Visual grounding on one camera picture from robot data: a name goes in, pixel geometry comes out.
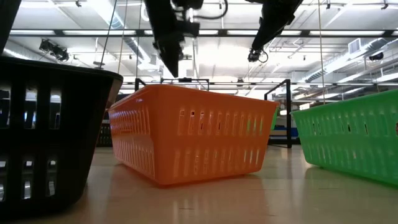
black metal frame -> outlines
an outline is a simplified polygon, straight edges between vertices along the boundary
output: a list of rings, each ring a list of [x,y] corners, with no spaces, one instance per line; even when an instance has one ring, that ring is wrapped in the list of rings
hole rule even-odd
[[[0,55],[6,46],[21,1],[22,0],[0,0]]]
[[[272,93],[277,88],[281,87],[282,85],[286,85],[286,112],[287,112],[287,121],[286,121],[286,138],[287,138],[287,148],[292,148],[292,92],[290,90],[290,79],[285,79],[283,82],[278,84],[277,86],[273,87],[267,93],[264,94],[264,100],[268,100],[268,94]],[[280,141],[273,142],[271,139],[268,140],[268,144],[280,144]]]
[[[135,81],[135,83],[134,83],[134,91],[137,91],[137,90],[139,90],[139,84],[143,84],[144,86],[146,86],[147,84],[144,82],[144,81],[142,81],[140,78],[136,78],[136,81]]]
[[[180,83],[191,83],[192,81],[197,81],[199,84],[201,84],[200,81],[205,81],[207,82],[207,91],[210,91],[210,80],[208,78],[161,78],[160,84],[163,84],[164,81],[171,81],[171,84],[173,81],[178,81]]]

black basket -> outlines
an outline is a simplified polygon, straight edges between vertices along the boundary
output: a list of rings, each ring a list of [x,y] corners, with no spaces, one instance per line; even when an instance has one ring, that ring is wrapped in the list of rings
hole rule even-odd
[[[74,204],[122,76],[6,57],[0,69],[0,218]]]

basket rim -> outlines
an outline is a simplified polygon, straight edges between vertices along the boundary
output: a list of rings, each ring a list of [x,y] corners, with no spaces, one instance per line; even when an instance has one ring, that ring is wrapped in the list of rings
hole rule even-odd
[[[107,70],[99,70],[94,68],[83,68],[83,67],[76,67],[71,65],[61,65],[56,63],[48,63],[48,62],[39,62],[35,60],[25,60],[21,58],[12,58],[12,57],[5,57],[0,56],[0,62],[6,63],[13,63],[15,65],[28,65],[30,67],[45,67],[45,68],[53,68],[58,70],[65,70],[65,71],[74,71],[74,72],[84,72],[85,75],[101,75],[104,77],[111,77],[113,79],[118,79],[123,81],[123,76],[114,72],[110,72]]]

orange basket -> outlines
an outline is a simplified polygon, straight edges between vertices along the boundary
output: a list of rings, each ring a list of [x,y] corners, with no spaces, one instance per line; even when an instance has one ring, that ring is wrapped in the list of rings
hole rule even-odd
[[[148,85],[109,109],[114,155],[160,185],[255,172],[277,105]]]

green basket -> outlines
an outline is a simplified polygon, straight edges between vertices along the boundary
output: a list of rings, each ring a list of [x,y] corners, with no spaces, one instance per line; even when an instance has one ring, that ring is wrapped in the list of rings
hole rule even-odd
[[[274,130],[274,128],[275,128],[275,123],[276,123],[276,119],[278,117],[278,112],[279,112],[279,108],[276,108],[274,117],[272,118],[271,130]]]
[[[308,163],[398,185],[398,90],[293,115]]]

